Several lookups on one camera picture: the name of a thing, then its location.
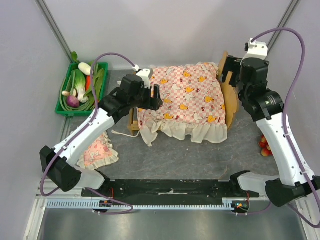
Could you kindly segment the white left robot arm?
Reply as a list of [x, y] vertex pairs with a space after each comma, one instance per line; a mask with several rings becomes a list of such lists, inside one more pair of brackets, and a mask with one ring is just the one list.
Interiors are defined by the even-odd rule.
[[131, 109], [157, 111], [162, 106], [160, 86], [151, 86], [152, 75], [150, 68], [144, 68], [123, 77], [120, 86], [103, 97], [94, 112], [71, 135], [53, 148], [44, 146], [40, 150], [43, 169], [40, 192], [43, 196], [47, 195], [44, 192], [46, 178], [63, 192], [78, 187], [92, 189], [99, 197], [109, 193], [107, 177], [97, 170], [80, 168], [77, 162], [102, 133], [127, 116]]

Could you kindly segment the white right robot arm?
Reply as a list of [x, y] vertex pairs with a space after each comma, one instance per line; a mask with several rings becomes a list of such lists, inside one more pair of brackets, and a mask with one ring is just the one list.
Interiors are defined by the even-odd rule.
[[281, 96], [268, 89], [269, 62], [259, 58], [226, 57], [221, 81], [235, 88], [245, 111], [256, 123], [270, 147], [278, 168], [278, 176], [241, 171], [231, 176], [229, 191], [235, 197], [246, 191], [268, 197], [282, 207], [319, 190], [320, 178], [310, 169], [304, 158], [301, 169], [290, 143], [296, 144], [288, 122], [283, 123], [284, 103]]

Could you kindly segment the wooden pet bed frame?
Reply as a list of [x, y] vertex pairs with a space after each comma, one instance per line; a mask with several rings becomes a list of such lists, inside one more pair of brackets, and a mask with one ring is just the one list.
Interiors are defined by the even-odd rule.
[[220, 87], [224, 97], [226, 112], [225, 123], [227, 125], [227, 130], [229, 131], [232, 128], [232, 125], [236, 119], [236, 114], [239, 110], [239, 99], [237, 89], [229, 85], [233, 73], [230, 71], [227, 73], [223, 73], [228, 56], [228, 52], [224, 51], [222, 54], [222, 58], [218, 64], [218, 71], [216, 73], [216, 76], [219, 80]]

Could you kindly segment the pink checkered duck mattress cover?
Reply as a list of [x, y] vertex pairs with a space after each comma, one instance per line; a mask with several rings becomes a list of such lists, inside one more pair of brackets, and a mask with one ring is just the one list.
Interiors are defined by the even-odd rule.
[[185, 66], [152, 66], [150, 84], [159, 85], [159, 110], [137, 109], [138, 134], [147, 146], [158, 136], [219, 144], [227, 140], [226, 107], [217, 79], [218, 66], [199, 62]]

